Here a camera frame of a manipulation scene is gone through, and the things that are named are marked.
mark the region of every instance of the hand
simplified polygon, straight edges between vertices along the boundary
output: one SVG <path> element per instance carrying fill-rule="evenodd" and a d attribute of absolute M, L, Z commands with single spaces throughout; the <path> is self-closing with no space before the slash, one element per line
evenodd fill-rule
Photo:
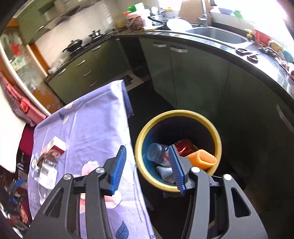
<path fill-rule="evenodd" d="M 20 208 L 20 216 L 23 223 L 27 224 L 29 222 L 28 216 L 26 215 L 26 212 L 22 206 Z"/>

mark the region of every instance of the kitchen sink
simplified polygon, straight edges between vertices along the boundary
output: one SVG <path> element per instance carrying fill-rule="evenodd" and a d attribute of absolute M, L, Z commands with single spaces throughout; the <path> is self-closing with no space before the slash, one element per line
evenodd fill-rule
<path fill-rule="evenodd" d="M 197 35 L 198 37 L 205 38 L 214 42 L 224 44 L 232 48 L 245 48 L 253 42 L 247 38 L 215 27 L 194 27 L 186 31 L 189 35 Z"/>

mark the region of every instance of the yellow sponge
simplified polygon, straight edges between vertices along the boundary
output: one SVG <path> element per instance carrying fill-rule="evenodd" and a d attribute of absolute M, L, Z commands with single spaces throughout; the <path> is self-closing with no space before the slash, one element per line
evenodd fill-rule
<path fill-rule="evenodd" d="M 216 164 L 216 158 L 205 150 L 198 150 L 186 156 L 192 166 L 208 169 Z"/>

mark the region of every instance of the purple tablecloth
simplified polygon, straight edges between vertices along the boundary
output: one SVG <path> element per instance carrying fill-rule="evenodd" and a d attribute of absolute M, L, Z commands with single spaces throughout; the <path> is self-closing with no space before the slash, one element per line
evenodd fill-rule
<path fill-rule="evenodd" d="M 103 166 L 108 158 L 117 154 L 121 145 L 125 145 L 127 160 L 118 191 L 112 197 L 105 196 L 111 233 L 116 239 L 155 238 L 136 171 L 127 121 L 127 116 L 130 115 L 132 108 L 124 82 L 118 80 L 68 104 L 36 127 L 28 177 L 32 217 L 35 217 L 41 206 L 36 160 L 54 136 L 66 143 L 65 153 L 58 158 L 56 183 L 66 173 L 75 177 L 89 174 L 95 168 Z M 82 194 L 82 238 L 86 238 L 84 199 L 85 195 Z"/>

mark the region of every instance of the metal handle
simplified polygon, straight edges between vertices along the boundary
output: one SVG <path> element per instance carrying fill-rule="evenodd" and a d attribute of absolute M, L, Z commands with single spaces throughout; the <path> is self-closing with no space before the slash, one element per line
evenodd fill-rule
<path fill-rule="evenodd" d="M 188 52 L 188 50 L 186 50 L 186 49 L 178 49 L 178 48 L 174 48 L 174 47 L 171 47 L 171 50 L 174 52 L 179 52 L 179 53 L 187 53 Z"/>
<path fill-rule="evenodd" d="M 77 64 L 77 67 L 82 65 L 86 60 L 83 60 L 81 63 Z"/>
<path fill-rule="evenodd" d="M 294 127 L 291 125 L 291 123 L 289 122 L 289 120 L 286 118 L 286 116 L 284 115 L 284 113 L 282 112 L 280 106 L 277 104 L 276 109 L 279 113 L 280 118 L 282 119 L 282 121 L 285 123 L 285 125 L 287 126 L 287 128 L 294 133 Z"/>
<path fill-rule="evenodd" d="M 156 44 L 156 43 L 153 43 L 153 46 L 154 47 L 162 48 L 162 47 L 166 47 L 166 44 Z"/>
<path fill-rule="evenodd" d="M 97 81 L 95 81 L 93 84 L 91 84 L 90 86 L 93 86 L 93 85 L 95 85 L 97 83 Z"/>
<path fill-rule="evenodd" d="M 36 33 L 37 33 L 38 31 L 40 31 L 43 27 L 44 27 L 44 26 L 41 26 L 41 27 L 36 31 Z"/>
<path fill-rule="evenodd" d="M 58 75 L 60 76 L 66 69 L 64 68 Z"/>
<path fill-rule="evenodd" d="M 100 48 L 101 47 L 101 45 L 100 46 L 97 46 L 97 47 L 95 47 L 94 49 L 92 49 L 92 51 L 95 51 L 95 50 L 97 50 L 98 48 Z"/>
<path fill-rule="evenodd" d="M 87 74 L 84 74 L 84 77 L 87 76 L 87 75 L 89 75 L 91 72 L 92 72 L 92 71 L 89 71 Z"/>

